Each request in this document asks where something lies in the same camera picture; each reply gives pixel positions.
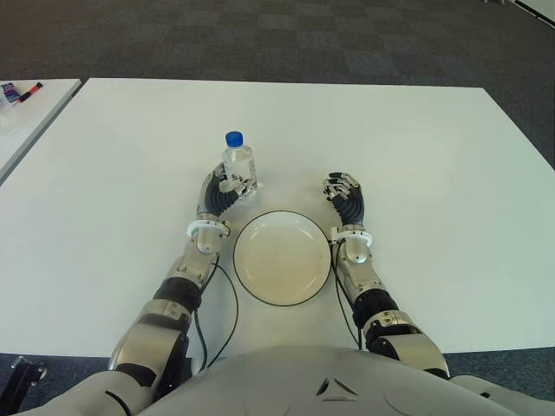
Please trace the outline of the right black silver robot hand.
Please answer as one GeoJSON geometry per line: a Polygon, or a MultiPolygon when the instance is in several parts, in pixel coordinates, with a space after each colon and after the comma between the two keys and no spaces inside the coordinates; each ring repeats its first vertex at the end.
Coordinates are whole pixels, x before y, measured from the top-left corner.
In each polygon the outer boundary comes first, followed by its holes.
{"type": "Polygon", "coordinates": [[[323,194],[331,202],[343,225],[360,225],[364,219],[364,199],[357,180],[346,172],[331,172],[323,180],[323,194]]]}

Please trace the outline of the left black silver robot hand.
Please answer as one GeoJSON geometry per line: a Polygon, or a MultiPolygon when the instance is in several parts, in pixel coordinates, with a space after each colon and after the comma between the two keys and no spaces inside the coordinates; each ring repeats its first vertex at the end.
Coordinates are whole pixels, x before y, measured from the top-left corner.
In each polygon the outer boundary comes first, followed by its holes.
{"type": "Polygon", "coordinates": [[[223,162],[217,164],[207,175],[201,186],[197,215],[210,214],[219,218],[237,201],[254,193],[254,179],[232,179],[228,177],[223,162]]]}

